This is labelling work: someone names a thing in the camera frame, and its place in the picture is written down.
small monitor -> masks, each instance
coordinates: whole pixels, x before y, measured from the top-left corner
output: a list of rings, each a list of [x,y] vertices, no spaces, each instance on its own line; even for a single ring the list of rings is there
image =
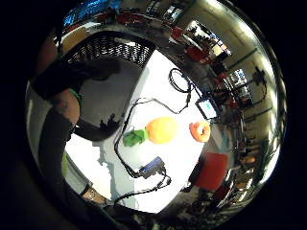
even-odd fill
[[[220,109],[216,106],[214,100],[209,98],[201,98],[196,102],[196,106],[200,110],[204,119],[214,119],[219,117]]]

yellow fruit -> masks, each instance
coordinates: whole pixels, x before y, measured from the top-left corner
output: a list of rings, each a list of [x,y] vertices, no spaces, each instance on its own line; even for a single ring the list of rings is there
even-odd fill
[[[178,124],[174,118],[160,117],[146,125],[149,139],[155,144],[165,144],[173,140],[178,131]]]

green object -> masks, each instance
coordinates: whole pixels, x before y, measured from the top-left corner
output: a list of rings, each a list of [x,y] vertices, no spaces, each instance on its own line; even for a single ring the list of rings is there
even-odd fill
[[[68,162],[67,162],[67,156],[66,156],[66,151],[65,151],[63,158],[61,160],[61,172],[64,177],[67,175],[67,168],[68,168]]]
[[[82,109],[82,101],[83,101],[83,96],[77,93],[74,89],[69,88],[69,92],[71,92],[78,100],[79,106],[80,106],[80,111]]]
[[[125,134],[123,141],[126,147],[132,147],[136,144],[142,144],[149,138],[146,129],[133,130]]]

red object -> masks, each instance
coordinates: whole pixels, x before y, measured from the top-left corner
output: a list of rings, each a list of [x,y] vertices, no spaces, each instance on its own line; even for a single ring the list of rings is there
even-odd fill
[[[75,24],[75,25],[72,25],[71,27],[68,28],[67,32],[71,32],[75,29],[77,29],[78,27],[80,27],[81,25],[80,24]]]
[[[120,24],[129,24],[131,23],[131,15],[132,13],[130,12],[123,12],[116,17],[116,20]]]
[[[205,59],[209,56],[208,52],[204,52],[196,46],[189,47],[186,52],[187,55],[195,61],[200,61],[200,59]]]
[[[207,191],[216,191],[227,174],[229,157],[226,154],[206,152],[196,185]]]
[[[172,30],[171,37],[176,40],[179,39],[182,35],[182,29],[180,27],[174,27]]]
[[[228,75],[226,73],[221,73],[219,75],[219,78],[221,78],[221,79],[226,79],[227,77],[228,77]]]
[[[216,200],[223,200],[229,193],[230,188],[225,185],[221,185],[220,188],[213,194],[213,198]]]
[[[97,22],[105,22],[106,23],[106,19],[107,19],[107,14],[104,13],[99,13],[96,15],[97,18]]]

window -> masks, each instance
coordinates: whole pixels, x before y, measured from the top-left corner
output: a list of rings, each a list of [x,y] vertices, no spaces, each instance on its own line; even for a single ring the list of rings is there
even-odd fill
[[[152,1],[150,5],[147,7],[146,12],[152,13],[157,12],[157,9],[159,8],[161,2],[160,1]]]

